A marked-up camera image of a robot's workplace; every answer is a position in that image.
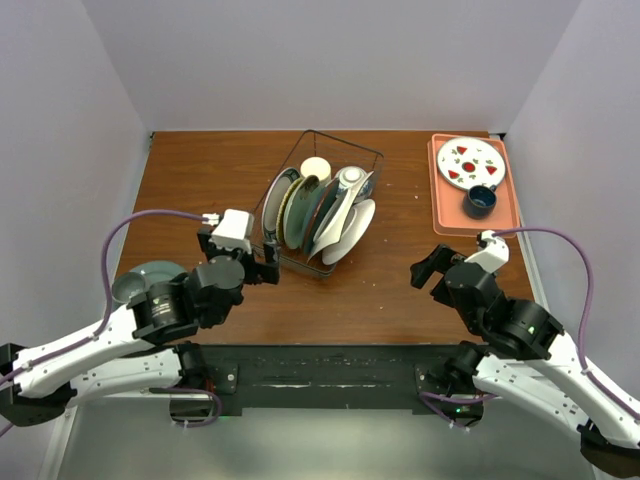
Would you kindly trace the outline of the white plate red green characters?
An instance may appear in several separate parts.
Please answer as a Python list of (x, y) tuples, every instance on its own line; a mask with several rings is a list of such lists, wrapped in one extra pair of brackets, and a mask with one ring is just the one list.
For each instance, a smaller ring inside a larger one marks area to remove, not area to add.
[(361, 240), (369, 228), (376, 210), (373, 199), (354, 204), (347, 215), (340, 240), (322, 250), (324, 265), (333, 265), (343, 259)]

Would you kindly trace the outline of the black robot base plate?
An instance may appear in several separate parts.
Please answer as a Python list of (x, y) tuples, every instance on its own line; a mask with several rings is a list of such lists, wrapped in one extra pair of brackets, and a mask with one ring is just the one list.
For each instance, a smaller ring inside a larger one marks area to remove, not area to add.
[(214, 393), (225, 416), (248, 409), (435, 408), (466, 425), (486, 396), (473, 386), (471, 354), (455, 345), (196, 345), (175, 348), (181, 388)]

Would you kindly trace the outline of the white plate teal lettered rim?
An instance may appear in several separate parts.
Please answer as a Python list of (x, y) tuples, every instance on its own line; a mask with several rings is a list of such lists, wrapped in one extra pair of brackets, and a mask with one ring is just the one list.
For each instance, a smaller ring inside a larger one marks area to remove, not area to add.
[(295, 167), (281, 171), (272, 182), (264, 200), (262, 210), (262, 233), (265, 240), (273, 240), (276, 235), (276, 218), (280, 202), (291, 183), (300, 178), (300, 172)]

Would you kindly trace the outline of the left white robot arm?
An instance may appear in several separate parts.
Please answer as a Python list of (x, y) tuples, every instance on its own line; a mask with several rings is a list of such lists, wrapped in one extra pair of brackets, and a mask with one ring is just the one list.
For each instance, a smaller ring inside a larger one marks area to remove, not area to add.
[(203, 392), (208, 368), (200, 347), (184, 343), (225, 322), (246, 285), (279, 281), (279, 246), (256, 260), (248, 240), (204, 227), (204, 263), (158, 282), (83, 329), (37, 347), (1, 348), (1, 416), (30, 427), (88, 400), (137, 389)]

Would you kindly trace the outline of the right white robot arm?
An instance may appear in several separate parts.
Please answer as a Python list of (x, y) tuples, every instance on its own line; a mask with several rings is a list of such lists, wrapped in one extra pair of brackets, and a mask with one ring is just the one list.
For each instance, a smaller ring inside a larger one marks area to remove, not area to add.
[(639, 474), (639, 424), (587, 377), (578, 348), (545, 308), (507, 296), (496, 272), (510, 256), (502, 239), (481, 240), (464, 256), (438, 245), (410, 268), (411, 285), (422, 288), (434, 274), (441, 279), (433, 299), (456, 310), (481, 344), (463, 341), (454, 356), (436, 368), (434, 378), (446, 400), (463, 404), (472, 388), (546, 418), (580, 443), (581, 455), (618, 479)]

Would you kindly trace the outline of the blue floral white bowl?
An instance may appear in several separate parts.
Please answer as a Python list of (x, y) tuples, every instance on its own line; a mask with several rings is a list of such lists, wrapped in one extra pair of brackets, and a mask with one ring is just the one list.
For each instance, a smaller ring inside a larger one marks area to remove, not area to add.
[(357, 201), (367, 199), (371, 196), (373, 191), (373, 182), (371, 180), (372, 172), (367, 173), (365, 170), (358, 166), (346, 166), (341, 168), (335, 175), (335, 178), (339, 181), (337, 194), (341, 194), (343, 191), (354, 186), (363, 178), (367, 178), (366, 182), (361, 187), (359, 193), (356, 196)]

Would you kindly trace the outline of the dark plate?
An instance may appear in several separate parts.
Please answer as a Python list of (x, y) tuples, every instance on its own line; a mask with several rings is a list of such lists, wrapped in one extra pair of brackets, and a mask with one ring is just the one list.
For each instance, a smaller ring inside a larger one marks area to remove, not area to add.
[(309, 210), (309, 219), (305, 227), (303, 242), (301, 245), (301, 250), (305, 254), (310, 253), (313, 245), (313, 237), (319, 227), (320, 222), (334, 203), (338, 188), (339, 181), (337, 179), (331, 180), (318, 195), (315, 204)]

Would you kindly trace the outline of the cream ceramic mug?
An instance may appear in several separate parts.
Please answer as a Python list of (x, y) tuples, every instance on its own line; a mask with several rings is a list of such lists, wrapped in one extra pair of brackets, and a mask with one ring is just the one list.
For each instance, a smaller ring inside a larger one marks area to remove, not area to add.
[(330, 163), (318, 156), (305, 159), (300, 166), (301, 176), (307, 178), (316, 176), (321, 185), (326, 185), (332, 178), (332, 170)]

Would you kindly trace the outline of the green plate with flower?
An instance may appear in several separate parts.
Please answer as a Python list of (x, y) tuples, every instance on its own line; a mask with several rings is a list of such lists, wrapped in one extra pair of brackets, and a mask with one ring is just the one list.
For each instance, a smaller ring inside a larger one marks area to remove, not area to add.
[(311, 202), (319, 193), (321, 182), (318, 176), (305, 177), (289, 198), (284, 216), (284, 242), (290, 250), (300, 246), (304, 219)]

